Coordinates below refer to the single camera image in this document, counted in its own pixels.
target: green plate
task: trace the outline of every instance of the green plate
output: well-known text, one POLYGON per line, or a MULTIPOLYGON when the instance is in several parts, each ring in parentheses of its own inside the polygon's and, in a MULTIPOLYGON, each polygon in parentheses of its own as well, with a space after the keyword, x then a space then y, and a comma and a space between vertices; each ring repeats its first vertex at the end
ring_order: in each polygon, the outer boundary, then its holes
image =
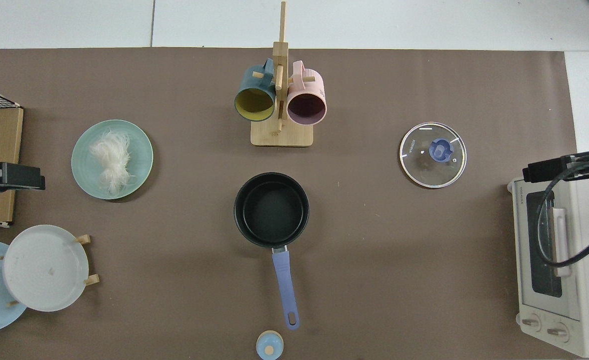
POLYGON ((83 191, 99 199, 119 199, 139 189, 150 175, 153 168, 153 145, 150 143, 148 135, 134 123, 125 120, 101 121, 91 126, 79 137, 72 150, 71 164, 74 180, 83 191), (107 189, 100 187, 103 166, 90 150, 90 146, 109 130, 125 132, 130 137, 130 145, 128 146, 130 161, 128 161, 126 169, 134 177, 117 194, 110 194, 107 189))

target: saucepan handle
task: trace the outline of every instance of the saucepan handle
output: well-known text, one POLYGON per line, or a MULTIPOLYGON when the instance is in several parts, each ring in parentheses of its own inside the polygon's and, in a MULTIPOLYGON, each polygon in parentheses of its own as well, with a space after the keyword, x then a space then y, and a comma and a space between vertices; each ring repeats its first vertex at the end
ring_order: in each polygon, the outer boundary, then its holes
POLYGON ((274 263, 276 280, 279 284, 279 292, 281 293, 281 305, 283 306, 283 315, 285 316, 285 326, 289 330, 297 330, 299 328, 299 312, 297 311, 293 280, 290 275, 290 253, 287 250, 275 252, 272 254, 272 262, 274 263))

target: black saucepan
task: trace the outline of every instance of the black saucepan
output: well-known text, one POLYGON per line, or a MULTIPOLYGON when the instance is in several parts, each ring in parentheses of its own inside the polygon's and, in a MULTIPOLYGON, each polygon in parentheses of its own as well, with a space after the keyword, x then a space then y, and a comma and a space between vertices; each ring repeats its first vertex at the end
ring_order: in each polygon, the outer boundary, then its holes
POLYGON ((234 201, 234 221, 251 243, 272 248, 272 262, 281 292, 288 329, 299 328, 297 301, 290 274, 287 245, 306 228, 310 204, 294 178, 278 172, 260 173, 248 180, 234 201))

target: oven knob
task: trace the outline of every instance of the oven knob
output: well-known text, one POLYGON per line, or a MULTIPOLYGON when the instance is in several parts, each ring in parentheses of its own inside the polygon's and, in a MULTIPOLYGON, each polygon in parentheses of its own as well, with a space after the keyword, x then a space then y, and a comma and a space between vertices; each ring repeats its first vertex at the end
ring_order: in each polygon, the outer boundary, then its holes
POLYGON ((553 335, 554 337, 558 337, 564 343, 567 343, 571 339, 568 327, 560 322, 554 324, 554 328, 549 328, 548 334, 553 335))
POLYGON ((530 326, 535 331, 541 331, 541 319, 536 314, 530 314, 528 318, 521 319, 521 324, 530 326))

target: pink mug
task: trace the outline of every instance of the pink mug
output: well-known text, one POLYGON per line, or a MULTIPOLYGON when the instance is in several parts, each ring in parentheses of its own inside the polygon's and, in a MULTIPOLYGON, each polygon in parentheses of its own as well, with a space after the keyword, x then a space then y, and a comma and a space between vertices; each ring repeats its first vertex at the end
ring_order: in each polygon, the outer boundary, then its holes
POLYGON ((317 71, 304 68, 303 61, 292 64, 292 84, 288 86, 285 108, 288 118, 300 125, 318 124, 326 116, 324 79, 317 71))

